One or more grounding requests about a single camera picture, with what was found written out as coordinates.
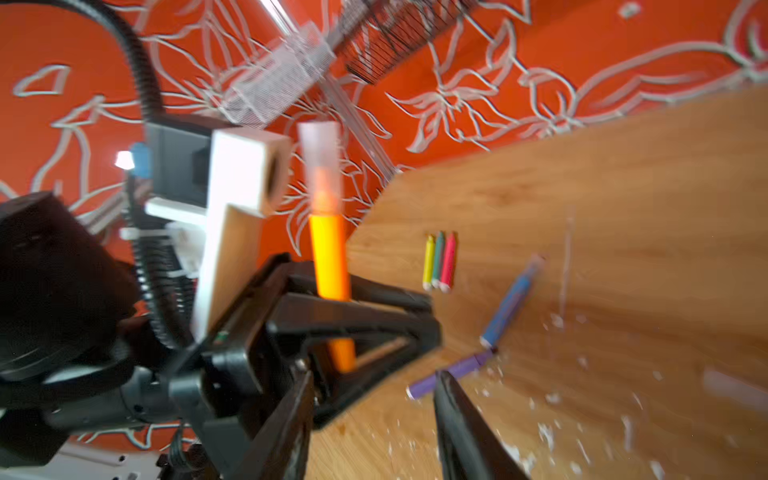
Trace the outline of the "blue pen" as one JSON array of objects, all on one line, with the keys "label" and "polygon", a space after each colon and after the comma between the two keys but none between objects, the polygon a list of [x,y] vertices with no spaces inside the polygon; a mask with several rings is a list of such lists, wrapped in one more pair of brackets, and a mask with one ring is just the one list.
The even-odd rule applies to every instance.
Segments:
[{"label": "blue pen", "polygon": [[484,348],[492,349],[497,347],[506,328],[525,301],[537,273],[545,262],[546,259],[542,255],[534,255],[524,271],[512,283],[499,308],[479,338],[480,344]]}]

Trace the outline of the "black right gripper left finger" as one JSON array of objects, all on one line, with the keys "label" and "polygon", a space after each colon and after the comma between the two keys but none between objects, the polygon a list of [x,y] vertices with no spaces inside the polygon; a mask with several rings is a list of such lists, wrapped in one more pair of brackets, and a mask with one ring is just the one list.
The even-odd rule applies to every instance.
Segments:
[{"label": "black right gripper left finger", "polygon": [[314,415],[311,371],[302,372],[225,479],[303,479]]}]

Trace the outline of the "orange pen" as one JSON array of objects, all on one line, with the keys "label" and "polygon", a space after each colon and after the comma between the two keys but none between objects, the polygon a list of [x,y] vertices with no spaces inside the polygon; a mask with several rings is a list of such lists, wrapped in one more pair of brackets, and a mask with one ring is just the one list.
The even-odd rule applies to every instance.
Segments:
[{"label": "orange pen", "polygon": [[[343,218],[339,215],[311,215],[309,224],[319,296],[333,301],[350,301],[351,286]],[[348,373],[355,369],[356,353],[351,339],[331,340],[328,351],[338,372]]]}]

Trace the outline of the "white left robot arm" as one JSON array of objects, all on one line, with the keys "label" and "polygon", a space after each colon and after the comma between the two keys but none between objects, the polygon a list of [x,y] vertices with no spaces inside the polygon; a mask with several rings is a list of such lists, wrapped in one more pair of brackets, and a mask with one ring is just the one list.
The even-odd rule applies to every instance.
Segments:
[{"label": "white left robot arm", "polygon": [[172,468],[223,479],[300,479],[312,431],[436,348],[429,298],[359,277],[343,303],[310,262],[260,262],[287,185],[290,138],[166,112],[149,57],[101,1],[63,1],[108,31],[131,69],[155,165],[207,180],[195,280],[168,223],[124,188],[125,269],[50,192],[1,206],[1,464],[43,466],[77,433],[178,421]]}]

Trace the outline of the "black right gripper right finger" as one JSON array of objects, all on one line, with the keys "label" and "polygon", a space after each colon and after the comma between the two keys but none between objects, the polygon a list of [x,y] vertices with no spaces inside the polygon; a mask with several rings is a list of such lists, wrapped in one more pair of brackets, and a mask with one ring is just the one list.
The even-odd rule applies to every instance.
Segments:
[{"label": "black right gripper right finger", "polygon": [[444,479],[529,478],[447,371],[437,374],[433,403]]}]

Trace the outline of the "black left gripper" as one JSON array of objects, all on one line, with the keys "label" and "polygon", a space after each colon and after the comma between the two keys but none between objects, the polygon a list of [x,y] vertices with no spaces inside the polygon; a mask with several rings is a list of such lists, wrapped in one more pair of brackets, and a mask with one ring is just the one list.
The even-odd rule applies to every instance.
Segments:
[{"label": "black left gripper", "polygon": [[[350,275],[352,301],[320,298],[314,264],[272,257],[227,312],[222,324],[175,376],[170,397],[209,456],[243,456],[279,403],[309,371],[312,424],[322,429],[389,376],[441,344],[431,297]],[[348,373],[327,346],[351,340],[363,354],[398,348]]]}]

